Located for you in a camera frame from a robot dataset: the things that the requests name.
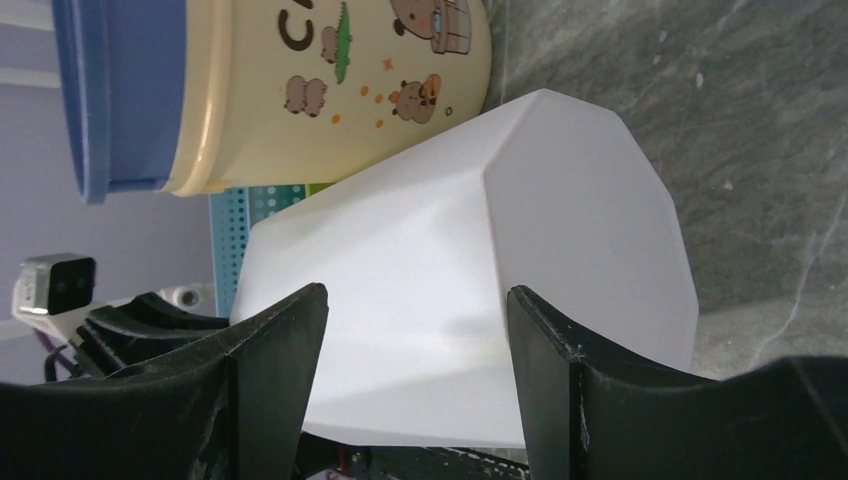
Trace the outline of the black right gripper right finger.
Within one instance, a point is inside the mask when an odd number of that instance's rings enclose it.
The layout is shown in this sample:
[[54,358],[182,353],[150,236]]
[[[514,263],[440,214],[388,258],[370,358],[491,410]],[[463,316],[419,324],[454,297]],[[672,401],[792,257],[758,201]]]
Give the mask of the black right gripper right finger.
[[786,357],[725,380],[645,358],[525,286],[507,329],[535,479],[843,479],[847,361]]

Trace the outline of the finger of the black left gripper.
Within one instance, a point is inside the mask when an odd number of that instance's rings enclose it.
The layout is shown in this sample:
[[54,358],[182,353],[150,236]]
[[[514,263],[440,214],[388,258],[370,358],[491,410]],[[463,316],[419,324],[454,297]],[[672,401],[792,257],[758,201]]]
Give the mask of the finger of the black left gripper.
[[84,375],[103,378],[228,327],[225,317],[190,313],[149,292],[86,314],[76,329],[76,360]]

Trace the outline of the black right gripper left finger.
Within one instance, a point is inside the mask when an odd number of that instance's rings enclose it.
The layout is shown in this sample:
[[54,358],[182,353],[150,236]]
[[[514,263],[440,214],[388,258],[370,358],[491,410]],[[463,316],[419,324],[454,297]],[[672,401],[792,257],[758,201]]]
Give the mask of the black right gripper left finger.
[[103,378],[1,387],[5,479],[288,479],[329,313],[311,283]]

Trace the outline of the white octagonal bin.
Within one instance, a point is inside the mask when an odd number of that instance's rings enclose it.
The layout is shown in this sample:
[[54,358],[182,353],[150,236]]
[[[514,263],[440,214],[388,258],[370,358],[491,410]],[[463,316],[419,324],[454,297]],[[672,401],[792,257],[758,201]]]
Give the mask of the white octagonal bin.
[[544,89],[255,224],[230,319],[313,282],[329,314],[304,428],[353,445],[522,447],[514,286],[679,370],[699,318],[674,202],[631,131]]

